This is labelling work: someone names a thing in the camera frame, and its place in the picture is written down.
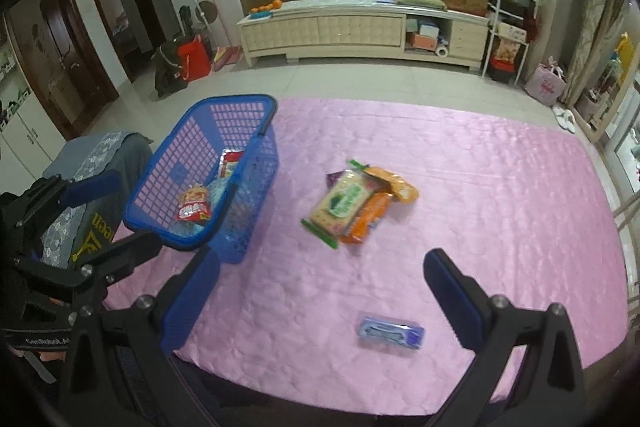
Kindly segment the person's left hand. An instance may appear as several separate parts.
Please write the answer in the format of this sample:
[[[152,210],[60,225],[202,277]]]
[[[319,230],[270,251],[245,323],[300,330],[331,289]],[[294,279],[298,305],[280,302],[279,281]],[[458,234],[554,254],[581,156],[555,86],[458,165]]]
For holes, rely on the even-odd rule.
[[[17,357],[26,357],[26,355],[33,355],[41,362],[64,361],[66,358],[65,351],[23,351],[17,350],[13,347],[9,347],[9,350]]]

